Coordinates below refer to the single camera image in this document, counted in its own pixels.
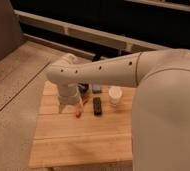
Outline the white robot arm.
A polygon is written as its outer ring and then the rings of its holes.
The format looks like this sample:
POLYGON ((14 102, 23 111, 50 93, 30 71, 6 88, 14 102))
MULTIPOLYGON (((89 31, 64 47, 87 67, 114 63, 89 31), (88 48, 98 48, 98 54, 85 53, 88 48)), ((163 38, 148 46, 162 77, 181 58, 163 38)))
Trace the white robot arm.
POLYGON ((190 50, 164 49, 79 64, 66 54, 47 78, 59 103, 76 104, 79 83, 136 89, 132 103, 134 171, 190 171, 190 50))

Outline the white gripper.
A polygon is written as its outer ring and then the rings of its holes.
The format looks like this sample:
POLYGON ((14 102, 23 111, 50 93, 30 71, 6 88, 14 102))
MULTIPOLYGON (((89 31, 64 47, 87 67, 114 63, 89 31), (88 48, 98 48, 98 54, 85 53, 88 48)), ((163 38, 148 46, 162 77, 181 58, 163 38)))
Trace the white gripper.
POLYGON ((77 105, 76 111, 82 112, 81 96, 76 84, 58 85, 59 113, 62 113, 64 105, 77 105))

